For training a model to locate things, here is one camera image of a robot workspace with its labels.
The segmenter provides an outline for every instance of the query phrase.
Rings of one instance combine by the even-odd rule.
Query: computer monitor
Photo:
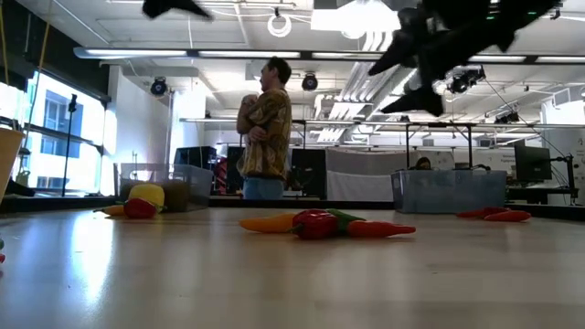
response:
[[[514,153],[517,181],[543,182],[552,179],[548,148],[515,145]]]

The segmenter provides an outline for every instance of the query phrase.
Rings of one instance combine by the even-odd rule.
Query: person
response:
[[[292,123],[291,99],[284,86],[290,77],[291,67],[284,59],[269,59],[261,71],[261,96],[248,95],[241,102],[237,130],[247,138],[238,170],[244,177],[244,199],[282,198]]]
[[[414,166],[414,170],[431,170],[431,160],[426,156],[421,157]]]

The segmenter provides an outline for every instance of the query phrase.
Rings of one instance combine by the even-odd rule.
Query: toy vegetable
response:
[[[130,199],[124,204],[124,214],[128,218],[153,218],[157,213],[155,205],[141,198]]]
[[[337,229],[340,235],[345,235],[347,233],[347,225],[349,225],[349,223],[356,220],[365,221],[363,218],[346,214],[345,212],[339,211],[337,209],[327,209],[326,212],[337,217]]]
[[[301,239],[327,239],[337,235],[337,217],[326,211],[305,210],[292,219],[291,232]]]
[[[485,207],[483,209],[468,211],[457,214],[458,218],[485,218],[493,214],[499,214],[509,211],[510,208],[506,207]]]
[[[353,221],[347,225],[347,234],[352,238],[387,238],[397,234],[410,234],[416,228],[388,222]]]
[[[484,218],[487,221],[504,221],[504,222],[522,222],[532,217],[526,211],[510,210],[498,214],[493,214]]]
[[[157,206],[157,211],[162,210],[162,206],[165,205],[165,191],[162,187],[154,184],[140,184],[134,186],[130,190],[128,200],[135,198],[141,198],[142,200],[148,201],[151,204]]]
[[[102,212],[110,216],[124,216],[124,205],[109,206],[103,209],[93,210],[93,212]]]
[[[288,233],[293,228],[296,214],[280,214],[269,218],[242,219],[239,225],[250,231],[259,233]]]

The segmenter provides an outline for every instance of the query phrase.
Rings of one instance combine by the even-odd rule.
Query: ceiling light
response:
[[[107,3],[110,4],[125,4],[125,5],[141,5],[144,3],[144,0],[106,0]],[[204,1],[198,3],[204,7],[230,7],[232,8],[234,5],[239,5],[241,7],[254,7],[254,8],[273,8],[277,5],[280,8],[295,8],[295,3],[272,3],[272,2],[246,2],[246,1],[238,1],[238,2],[230,2],[230,1]]]
[[[107,49],[107,48],[95,48],[95,49],[83,49],[78,53],[78,49],[83,48],[75,48],[75,53],[79,58],[83,58],[80,56],[80,53],[85,53],[89,58],[108,58],[108,59],[117,59],[117,58],[184,58],[186,57],[187,53],[185,50],[163,50],[163,49]]]
[[[469,58],[470,63],[521,63],[525,56],[477,55]]]
[[[276,28],[274,27],[274,20],[280,17],[284,18],[284,26],[281,28]],[[276,11],[276,14],[268,19],[266,27],[268,28],[268,32],[270,32],[273,36],[286,37],[293,30],[293,23],[291,22],[291,18],[288,15],[279,15],[278,11]]]
[[[537,58],[537,63],[540,64],[576,64],[576,63],[585,63],[585,57],[580,56],[543,56]]]
[[[314,59],[352,59],[375,61],[380,59],[380,52],[315,52]]]
[[[299,58],[298,51],[201,50],[201,58]]]

